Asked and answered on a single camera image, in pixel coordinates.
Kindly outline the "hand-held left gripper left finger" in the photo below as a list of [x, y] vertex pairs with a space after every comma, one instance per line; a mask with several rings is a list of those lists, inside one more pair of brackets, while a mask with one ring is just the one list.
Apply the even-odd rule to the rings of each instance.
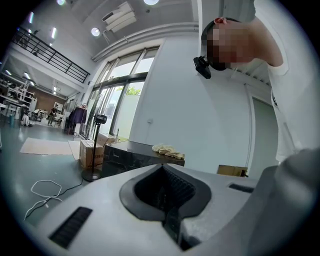
[[[136, 218], [120, 201], [122, 185], [152, 168], [150, 165], [87, 184], [30, 228], [33, 242], [49, 256], [179, 256], [181, 249], [161, 222]], [[69, 247], [63, 248], [49, 237], [79, 207], [92, 212]]]

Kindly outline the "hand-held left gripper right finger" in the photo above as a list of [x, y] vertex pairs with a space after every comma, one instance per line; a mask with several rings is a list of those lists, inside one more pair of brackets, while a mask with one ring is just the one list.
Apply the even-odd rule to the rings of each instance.
[[163, 256], [246, 256], [262, 210], [258, 181], [162, 165], [167, 195], [178, 202], [166, 215], [171, 234]]

